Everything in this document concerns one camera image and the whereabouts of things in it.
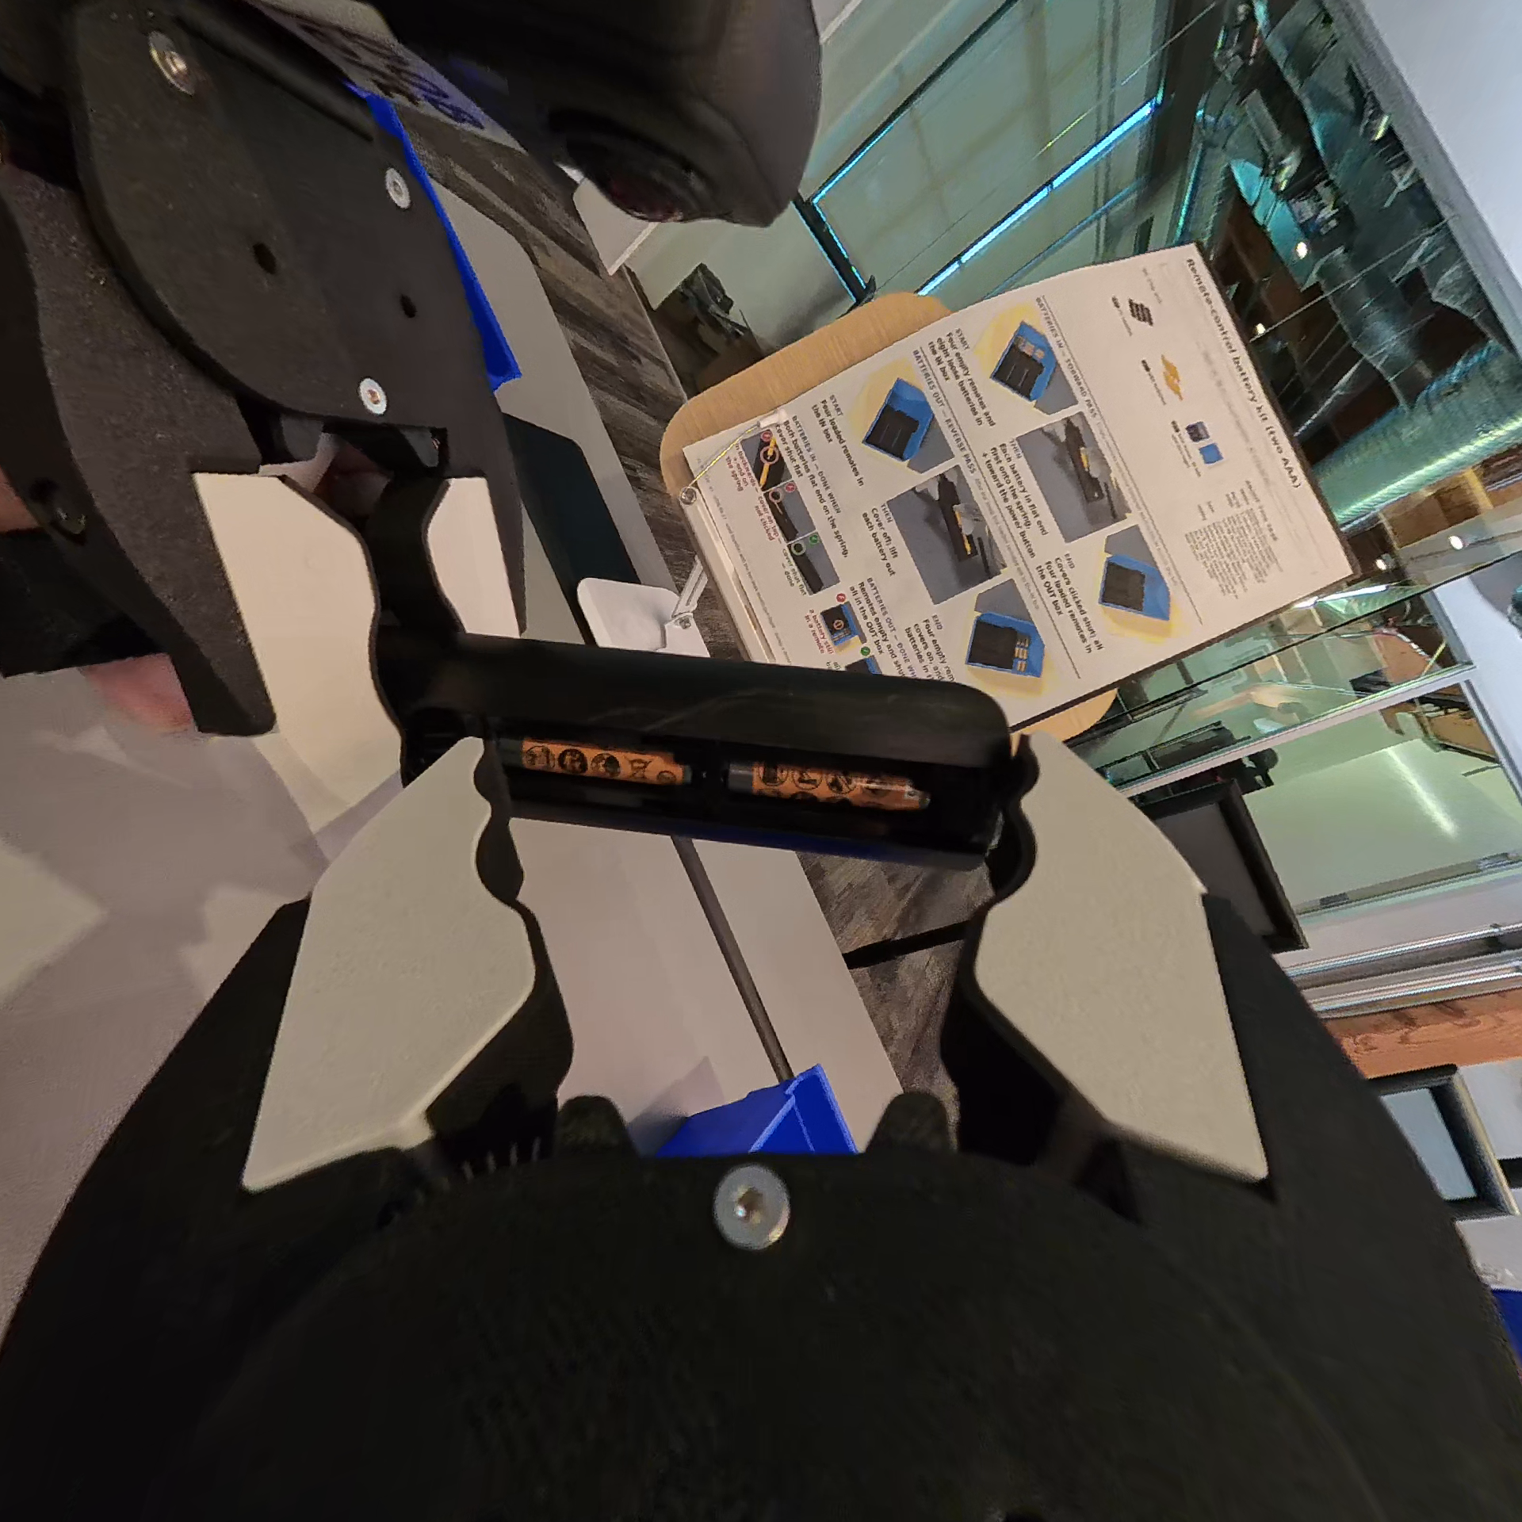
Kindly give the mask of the person's left hand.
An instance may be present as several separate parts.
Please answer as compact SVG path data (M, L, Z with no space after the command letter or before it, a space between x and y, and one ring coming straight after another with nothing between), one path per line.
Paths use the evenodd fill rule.
M116 712L158 734L194 732L197 721L167 656L150 654L89 667L85 678Z

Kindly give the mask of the black floor sign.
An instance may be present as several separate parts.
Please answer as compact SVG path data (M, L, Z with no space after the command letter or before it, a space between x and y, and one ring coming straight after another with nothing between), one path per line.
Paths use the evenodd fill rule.
M1190 777L1131 797L1192 868L1205 892L1228 902L1274 955L1306 950L1301 919L1246 808L1241 777Z

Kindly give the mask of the black remote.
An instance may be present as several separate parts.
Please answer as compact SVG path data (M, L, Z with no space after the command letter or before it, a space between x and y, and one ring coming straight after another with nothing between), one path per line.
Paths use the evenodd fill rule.
M485 750L509 815L721 844L973 870L1004 830L1013 734L989 696L938 680L623 652L582 643L382 627L377 683L411 783L449 750ZM670 750L690 792L542 795L513 783L500 736ZM730 795L717 768L763 759L899 774L935 795L920 817L808 814Z

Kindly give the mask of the tall glass window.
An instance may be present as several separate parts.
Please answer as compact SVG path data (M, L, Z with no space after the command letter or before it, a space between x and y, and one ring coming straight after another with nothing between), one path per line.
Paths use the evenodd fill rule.
M795 210L853 301L958 310L1103 256L1147 192L1178 4L995 4Z

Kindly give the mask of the blue plastic bin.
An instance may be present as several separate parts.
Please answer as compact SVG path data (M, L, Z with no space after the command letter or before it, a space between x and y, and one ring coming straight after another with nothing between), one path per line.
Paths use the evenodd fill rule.
M426 165L422 163L422 158L417 152L417 145L409 138L406 125L402 123L397 112L397 107L391 105L386 96L370 89L362 89L351 82L348 83L348 89L366 105L375 123L393 140L397 140L413 178L422 185L431 210L437 221L442 225L444 236L449 243L453 268L460 281L466 306L469 310L469 319L480 343L482 366L487 377L489 390L496 391L504 384L518 381L522 375L518 359L513 355L513 350L502 332L502 324L496 317L496 312L489 304L480 279L464 250L460 237L453 228L447 212L444 210L438 192L426 170Z
M795 1078L681 1120L656 1156L857 1152L824 1067L815 1064Z

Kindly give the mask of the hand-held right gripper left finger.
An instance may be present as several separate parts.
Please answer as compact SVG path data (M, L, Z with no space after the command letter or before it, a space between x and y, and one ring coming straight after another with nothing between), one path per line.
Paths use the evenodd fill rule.
M342 848L310 897L246 1189L547 1133L572 1035L524 879L485 750L449 750Z

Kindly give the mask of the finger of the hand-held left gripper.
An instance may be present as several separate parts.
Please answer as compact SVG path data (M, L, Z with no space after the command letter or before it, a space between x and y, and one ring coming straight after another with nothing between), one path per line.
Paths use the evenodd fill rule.
M466 634L520 638L522 622L507 553L482 478L444 486L424 531L433 580Z
M400 741L373 667L375 583L348 522L279 477L197 473L274 727L255 738L306 824L386 786Z

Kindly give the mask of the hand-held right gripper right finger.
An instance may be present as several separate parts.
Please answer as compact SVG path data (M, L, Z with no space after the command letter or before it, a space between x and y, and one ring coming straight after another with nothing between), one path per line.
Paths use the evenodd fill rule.
M1098 1143L1123 1140L1261 1183L1205 886L1054 738L1025 736L1007 781L995 893L946 1009L958 1147L1078 1174Z

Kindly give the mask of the orange black battery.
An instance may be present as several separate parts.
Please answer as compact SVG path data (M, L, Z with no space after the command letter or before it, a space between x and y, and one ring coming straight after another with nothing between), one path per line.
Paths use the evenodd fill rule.
M730 759L717 768L716 776L737 799L808 814L852 814L873 821L897 821L917 819L935 805L933 792L899 774Z
M516 786L542 795L687 794L697 776L678 754L582 738L500 736L493 750Z

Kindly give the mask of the instruction sheet on stand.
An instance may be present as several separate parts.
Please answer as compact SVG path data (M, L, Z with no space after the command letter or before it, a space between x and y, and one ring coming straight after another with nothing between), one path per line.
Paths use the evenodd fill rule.
M690 399L659 468L748 660L1013 730L1353 574L1196 241L879 299Z

